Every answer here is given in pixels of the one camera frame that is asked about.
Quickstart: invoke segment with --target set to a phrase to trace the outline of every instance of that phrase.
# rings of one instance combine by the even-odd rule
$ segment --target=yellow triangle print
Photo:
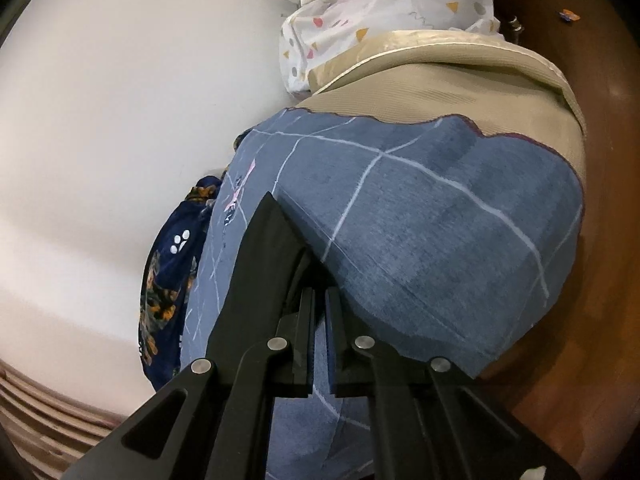
[[[356,39],[358,40],[358,43],[360,43],[363,40],[363,38],[367,35],[368,31],[369,31],[369,27],[360,28],[359,30],[356,30]]]

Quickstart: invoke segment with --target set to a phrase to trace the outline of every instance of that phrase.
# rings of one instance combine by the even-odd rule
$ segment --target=wooden baseboard
[[[38,478],[59,479],[122,421],[57,394],[0,361],[0,424]]]

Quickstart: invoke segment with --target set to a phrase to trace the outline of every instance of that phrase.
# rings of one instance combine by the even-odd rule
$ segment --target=beige fabric
[[[385,123],[463,115],[486,136],[515,132],[556,150],[585,182],[580,124],[561,96],[520,74],[408,64],[317,94],[298,106],[372,116]]]
[[[482,34],[453,30],[396,30],[364,40],[309,73],[321,93],[407,63],[451,63],[510,69],[564,96],[586,134],[586,122],[569,83],[549,60],[521,46]]]
[[[449,114],[485,135],[518,133],[556,150],[586,183],[586,123],[560,70],[538,54],[468,32],[401,30],[312,70],[298,106],[416,123]]]

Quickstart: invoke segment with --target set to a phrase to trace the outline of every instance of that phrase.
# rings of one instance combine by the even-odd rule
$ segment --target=white stripe
[[[283,116],[284,114],[286,114],[288,111],[289,111],[289,109],[288,109],[288,108],[283,108],[283,109],[282,109],[282,111],[280,112],[280,115],[279,115],[279,116],[277,116],[273,122],[276,122],[277,120],[280,120],[280,119],[282,118],[282,116]]]
[[[264,139],[264,142],[260,145],[260,148],[258,148],[256,150],[256,152],[254,153],[254,160],[258,157],[258,153],[260,153],[260,150],[264,147],[264,145],[268,142],[269,139],[271,139],[271,137],[267,137],[266,139]]]
[[[198,332],[200,331],[200,322],[202,321],[202,311],[200,311],[198,313],[198,323],[196,324],[196,330],[193,332],[193,339],[191,339],[192,341],[196,341],[196,336],[198,335]]]
[[[353,195],[351,195],[351,199],[349,200],[349,203],[347,204],[347,207],[344,208],[344,211],[342,212],[342,215],[340,216],[340,219],[338,220],[338,223],[335,225],[334,232],[333,232],[333,234],[331,235],[331,238],[329,238],[329,241],[326,244],[326,249],[324,250],[324,254],[322,255],[322,258],[320,258],[320,261],[322,263],[324,263],[324,261],[326,260],[328,254],[329,254],[329,249],[331,248],[331,245],[334,243],[335,237],[338,235],[338,232],[340,231],[340,228],[342,227],[342,224],[344,224],[344,219],[347,218],[347,215],[349,214],[349,211],[351,210],[351,206],[356,201],[356,199],[357,199],[357,197],[358,197],[358,195],[360,193],[360,190],[362,189],[364,181],[367,178],[367,175],[371,172],[373,167],[376,165],[377,161],[379,161],[381,158],[382,158],[382,153],[380,153],[376,158],[374,158],[369,163],[369,165],[367,166],[367,169],[364,170],[364,173],[360,177],[360,181],[358,182],[358,185],[356,186],[356,189],[353,192]]]
[[[262,132],[260,130],[255,130],[255,131],[258,132],[258,133],[261,133],[261,134],[269,135],[269,136],[278,134],[278,135],[286,135],[286,136],[306,137],[306,136],[303,136],[302,134],[286,134],[286,133],[283,133],[283,132]],[[323,137],[323,136],[313,136],[312,134],[310,134],[310,136],[312,136],[313,139],[327,140],[329,142],[336,142],[338,144],[348,144],[350,146],[356,146],[358,148],[362,148],[363,150],[367,150],[368,152],[382,153],[377,148],[372,148],[370,146],[365,146],[364,144],[360,144],[358,142],[353,142],[351,140],[330,139],[330,138]],[[538,251],[538,248],[535,246],[533,241],[529,237],[527,237],[527,235],[524,234],[524,232],[522,232],[522,230],[519,227],[517,227],[516,224],[514,224],[513,220],[511,220],[507,215],[505,215],[499,209],[496,209],[495,207],[489,206],[479,196],[475,195],[471,190],[469,190],[468,188],[466,188],[465,186],[463,186],[459,182],[456,182],[455,180],[450,180],[448,178],[444,178],[442,176],[439,176],[437,173],[435,173],[435,172],[433,172],[431,170],[428,170],[428,168],[425,168],[423,165],[419,164],[418,162],[415,162],[414,160],[403,158],[401,156],[391,155],[389,153],[383,153],[383,156],[385,156],[387,158],[390,158],[391,160],[396,160],[398,162],[403,162],[404,164],[407,164],[408,166],[411,166],[412,168],[416,168],[418,170],[421,170],[423,173],[428,174],[431,178],[433,178],[433,179],[435,179],[435,180],[437,180],[437,181],[439,181],[439,182],[441,182],[443,184],[447,184],[448,186],[451,186],[451,187],[463,192],[477,206],[479,206],[481,209],[483,209],[484,211],[486,211],[487,213],[489,213],[491,215],[494,215],[496,218],[502,220],[502,222],[509,229],[511,229],[511,231],[518,238],[520,238],[520,240],[523,241],[523,243],[529,248],[529,250],[534,255],[534,257],[536,259],[536,265],[538,266],[538,274],[539,274],[539,277],[540,277],[540,286],[542,287],[542,291],[543,291],[545,297],[548,298],[549,291],[548,291],[548,288],[546,286],[546,280],[545,280],[545,277],[544,277],[544,270],[543,270],[543,267],[542,267],[542,260],[541,260],[541,257],[540,257],[540,252]]]
[[[556,256],[556,254],[560,250],[560,247],[562,247],[565,244],[565,242],[569,239],[569,236],[573,232],[575,225],[578,223],[578,220],[580,219],[580,215],[581,214],[582,214],[582,204],[580,204],[580,207],[578,208],[578,211],[575,214],[574,219],[571,220],[571,225],[569,225],[569,229],[567,230],[566,234],[564,235],[562,240],[560,240],[560,243],[556,246],[554,251],[551,253],[551,256],[549,256],[549,260],[545,265],[544,272],[546,272],[546,268],[551,264],[551,261],[554,259],[554,257]],[[549,296],[547,296],[546,299],[545,299],[545,305],[544,305],[544,309],[545,310],[547,308],[548,301],[549,301]]]
[[[280,174],[282,173],[282,170],[284,169],[284,165],[287,163],[287,161],[289,160],[289,158],[291,157],[291,155],[293,155],[293,152],[296,151],[296,148],[298,147],[300,141],[302,139],[304,139],[305,137],[300,137],[296,143],[293,145],[293,148],[291,149],[291,151],[289,152],[289,155],[286,156],[286,158],[284,159],[280,169],[278,170],[278,174],[276,176],[276,181],[273,183],[273,188],[271,188],[271,194],[275,193],[276,191],[276,186],[278,185],[278,181],[280,180]]]
[[[335,418],[338,418],[339,420],[343,420],[344,422],[348,422],[349,424],[353,424],[354,426],[357,426],[358,428],[362,428],[363,430],[369,431],[371,429],[369,426],[361,423],[359,420],[355,420],[354,418],[349,418],[348,416],[343,416],[340,413],[338,413],[337,410],[331,404],[329,404],[329,402],[318,391],[315,384],[314,384],[314,393],[316,394],[316,396],[318,396],[318,399],[320,399],[320,402],[324,404],[324,406],[333,414]]]
[[[220,256],[222,256],[222,247],[223,247],[223,244],[221,242],[220,250],[218,251],[218,257],[215,260],[213,260],[213,270],[211,271],[211,275],[209,276],[209,279],[213,278],[213,276],[215,276],[216,274],[216,269],[218,268],[218,263],[220,262]]]
[[[353,121],[355,121],[356,119],[357,119],[357,117],[352,117],[348,121],[344,121],[343,123],[340,123],[340,124],[334,124],[334,126],[329,126],[328,128],[323,128],[322,130],[318,130],[316,132],[311,132],[310,134],[290,134],[289,132],[281,132],[281,131],[263,132],[261,130],[255,130],[255,129],[253,129],[252,132],[257,132],[259,134],[265,134],[265,135],[269,135],[269,136],[284,135],[284,136],[290,136],[290,137],[314,137],[314,136],[316,136],[316,134],[321,134],[322,132],[328,132],[329,130],[335,130],[336,128],[339,128],[340,126],[344,126],[345,124],[353,123]],[[327,137],[318,137],[318,139],[340,140],[340,139],[329,139]]]
[[[574,219],[572,220],[571,224],[569,225],[569,228],[567,229],[567,232],[564,235],[564,238],[562,238],[562,240],[560,240],[560,243],[558,245],[556,245],[556,248],[551,253],[551,256],[549,256],[549,260],[546,262],[545,267],[544,267],[544,271],[545,272],[546,272],[547,267],[551,264],[551,261],[553,261],[554,257],[556,256],[556,254],[560,250],[560,247],[562,247],[565,244],[565,242],[569,239],[569,236],[571,235],[572,231],[574,230],[575,224],[578,221],[578,219],[580,218],[580,214],[581,213],[582,213],[582,205],[580,205],[580,207],[578,208],[578,211],[575,214]],[[533,289],[535,288],[535,286],[538,284],[538,280],[539,279],[540,279],[540,276],[538,276],[535,280],[533,280],[533,283],[531,283],[531,288],[529,289],[529,293],[527,294],[527,299],[524,301],[524,305],[523,305],[522,309],[520,310],[520,315],[518,316],[518,319],[516,320],[516,322],[511,327],[511,330],[509,331],[509,334],[504,339],[504,345],[500,349],[500,352],[504,352],[506,350],[507,346],[511,344],[511,336],[513,335],[513,332],[515,332],[515,330],[518,327],[518,322],[520,321],[520,316],[522,315],[522,311],[527,306],[527,303],[529,303],[529,298],[531,297],[531,293],[532,293]],[[548,300],[549,300],[549,297],[547,296],[545,298],[545,303],[543,304],[543,310],[546,310]]]
[[[218,314],[220,314],[220,294],[218,292],[218,277],[215,276],[213,278],[213,283],[216,285],[216,309],[218,310]]]
[[[429,131],[431,130],[435,130],[437,127],[439,127],[442,124],[442,118],[439,118],[435,124],[431,125],[431,128],[429,129]],[[407,146],[411,146],[414,142],[418,141],[420,138],[422,138],[422,136],[425,134],[426,132],[422,132],[420,135],[418,135],[417,137],[415,137],[414,140],[410,140],[409,142],[406,142],[404,144],[400,144],[400,146],[396,146],[395,148],[391,148],[390,150],[386,150],[385,153],[393,153],[396,152],[397,150],[402,150],[403,148],[406,148]]]
[[[490,205],[488,205],[478,195],[473,193],[468,187],[464,186],[463,184],[460,184],[459,182],[456,182],[455,180],[444,178],[443,176],[440,176],[439,174],[435,173],[434,171],[431,171],[429,168],[425,168],[422,164],[420,164],[419,162],[415,162],[414,160],[410,160],[408,158],[403,158],[401,156],[388,155],[386,153],[385,153],[385,156],[387,158],[391,158],[392,160],[397,160],[398,162],[404,162],[406,165],[411,166],[412,168],[415,168],[416,170],[420,170],[421,172],[429,175],[433,180],[437,180],[438,182],[441,182],[443,184],[447,184],[448,186],[451,186],[451,187],[461,191],[462,193],[467,195],[480,209],[482,209],[483,211],[486,211],[487,213],[489,213],[489,214],[495,216],[496,218],[499,218],[500,220],[502,220],[502,222],[509,229],[511,229],[511,231],[513,231],[515,233],[515,235],[520,240],[522,240],[523,243],[533,253],[533,255],[534,255],[535,259],[536,259],[536,264],[538,265],[538,273],[540,275],[540,285],[542,286],[542,290],[545,293],[545,296],[549,297],[549,291],[548,291],[548,288],[546,288],[546,280],[545,280],[545,276],[544,276],[544,272],[545,271],[544,271],[544,269],[542,267],[542,259],[540,257],[540,252],[538,251],[538,248],[535,246],[535,244],[533,243],[531,238],[529,238],[526,234],[524,234],[522,232],[522,230],[516,224],[513,223],[513,220],[511,220],[507,215],[505,215],[499,209],[496,209],[495,207],[491,207]]]
[[[300,119],[302,119],[302,117],[302,115],[299,115],[298,117],[294,118],[289,124],[285,126],[285,128],[289,128],[292,124],[296,124]]]
[[[364,468],[370,466],[371,464],[373,464],[373,460],[369,460],[368,462],[365,462],[359,468],[357,468],[356,471],[359,473],[360,471],[362,471]]]
[[[249,224],[246,221],[246,216],[244,214],[244,209],[242,209],[242,206],[240,205],[240,199],[238,199],[238,209],[240,210],[240,213],[242,214],[242,218],[244,219],[244,227],[245,228],[249,227]]]

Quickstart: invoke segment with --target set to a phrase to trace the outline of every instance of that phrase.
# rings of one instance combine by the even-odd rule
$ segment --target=metal screw
[[[362,348],[363,350],[368,350],[369,348],[371,348],[373,345],[376,344],[376,340],[373,339],[372,337],[369,337],[368,335],[361,335],[356,338],[355,343],[358,348]]]
[[[205,374],[211,370],[211,361],[208,359],[196,359],[191,363],[191,371],[194,374]]]
[[[269,350],[277,351],[284,350],[289,343],[283,337],[272,337],[269,339],[267,346]]]
[[[436,372],[448,372],[451,370],[451,363],[444,357],[436,357],[431,360],[431,368]]]

